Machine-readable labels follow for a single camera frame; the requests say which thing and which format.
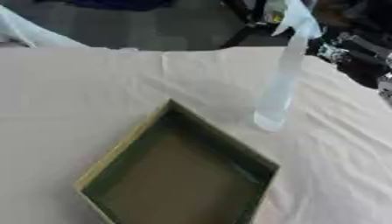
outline white paper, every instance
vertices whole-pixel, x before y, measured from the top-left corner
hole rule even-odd
[[[48,31],[20,17],[11,10],[0,5],[0,39],[19,40],[29,47],[38,46],[85,46],[70,38]]]

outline white tablecloth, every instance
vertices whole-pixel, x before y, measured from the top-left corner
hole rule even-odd
[[[0,222],[99,223],[74,181],[171,97],[282,166],[255,223],[390,223],[392,109],[309,58],[288,122],[262,131],[252,108],[280,52],[2,49]]]

